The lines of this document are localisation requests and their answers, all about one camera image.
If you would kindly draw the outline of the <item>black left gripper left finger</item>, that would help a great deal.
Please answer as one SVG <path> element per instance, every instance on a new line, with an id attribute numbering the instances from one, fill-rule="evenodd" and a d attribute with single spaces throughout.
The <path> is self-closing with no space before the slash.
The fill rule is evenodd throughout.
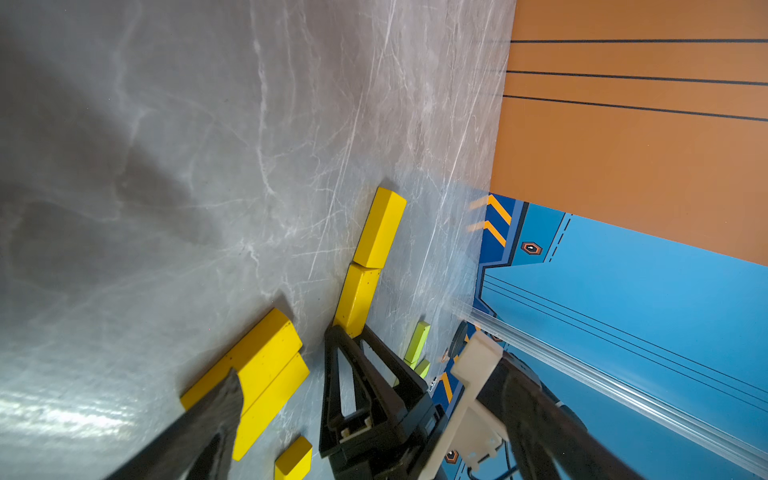
<path id="1" fill-rule="evenodd" d="M 226 479 L 244 405 L 235 370 L 133 458 L 111 479 Z"/>

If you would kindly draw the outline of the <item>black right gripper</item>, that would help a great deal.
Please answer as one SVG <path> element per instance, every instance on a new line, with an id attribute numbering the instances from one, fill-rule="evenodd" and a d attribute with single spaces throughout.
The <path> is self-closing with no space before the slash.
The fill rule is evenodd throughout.
<path id="1" fill-rule="evenodd" d="M 416 479 L 448 416 L 428 396 L 426 382 L 370 327 L 363 328 L 358 343 L 373 364 L 341 326 L 326 331 L 320 454 L 335 479 Z M 353 392 L 363 397 L 350 415 L 342 412 L 340 358 L 351 366 Z M 406 408 L 414 407 L 395 421 L 387 404 L 390 388 Z"/>

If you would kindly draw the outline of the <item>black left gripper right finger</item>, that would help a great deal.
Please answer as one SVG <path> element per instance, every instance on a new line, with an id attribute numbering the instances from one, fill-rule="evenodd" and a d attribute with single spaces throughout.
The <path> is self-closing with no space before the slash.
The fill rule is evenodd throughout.
<path id="1" fill-rule="evenodd" d="M 638 479 L 633 469 L 565 414 L 526 375 L 507 373 L 503 422 L 524 479 Z"/>

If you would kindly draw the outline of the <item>lime green long block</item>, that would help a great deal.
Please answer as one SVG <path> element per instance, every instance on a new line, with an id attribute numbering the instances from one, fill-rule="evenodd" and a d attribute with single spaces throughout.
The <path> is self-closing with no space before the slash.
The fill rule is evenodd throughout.
<path id="1" fill-rule="evenodd" d="M 417 366 L 421 358 L 421 354 L 426 344 L 426 340 L 429 335 L 430 329 L 431 329 L 431 326 L 423 320 L 420 320 L 416 324 L 411 340 L 409 341 L 406 353 L 404 355 L 405 363 L 412 369 L 414 369 Z"/>
<path id="2" fill-rule="evenodd" d="M 422 378 L 426 379 L 431 367 L 431 363 L 426 358 L 417 362 L 413 370 Z"/>

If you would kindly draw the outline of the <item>small yellow cube block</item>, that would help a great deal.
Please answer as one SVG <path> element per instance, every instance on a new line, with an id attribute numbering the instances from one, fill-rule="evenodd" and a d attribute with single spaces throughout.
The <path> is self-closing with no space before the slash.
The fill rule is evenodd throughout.
<path id="1" fill-rule="evenodd" d="M 311 470 L 313 446 L 299 436 L 277 458 L 274 464 L 275 480 L 303 480 Z"/>

